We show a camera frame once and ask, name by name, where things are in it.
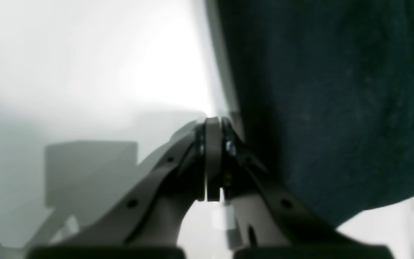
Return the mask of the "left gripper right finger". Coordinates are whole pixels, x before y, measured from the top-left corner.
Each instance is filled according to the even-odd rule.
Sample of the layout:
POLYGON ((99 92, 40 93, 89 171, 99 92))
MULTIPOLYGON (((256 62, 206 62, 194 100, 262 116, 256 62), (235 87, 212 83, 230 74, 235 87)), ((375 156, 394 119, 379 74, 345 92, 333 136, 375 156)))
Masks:
POLYGON ((391 259, 386 246, 338 233, 281 185, 228 118, 206 119, 206 199, 232 205, 243 248, 235 259, 391 259))

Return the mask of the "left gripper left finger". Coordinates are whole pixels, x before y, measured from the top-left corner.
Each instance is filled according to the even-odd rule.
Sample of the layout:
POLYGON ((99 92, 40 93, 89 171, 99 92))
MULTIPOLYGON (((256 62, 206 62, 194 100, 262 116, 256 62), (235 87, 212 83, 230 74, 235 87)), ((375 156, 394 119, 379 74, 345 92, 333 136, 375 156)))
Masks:
POLYGON ((184 259, 182 221, 205 200, 206 120, 176 141, 151 172, 79 234, 32 249, 28 259, 184 259))

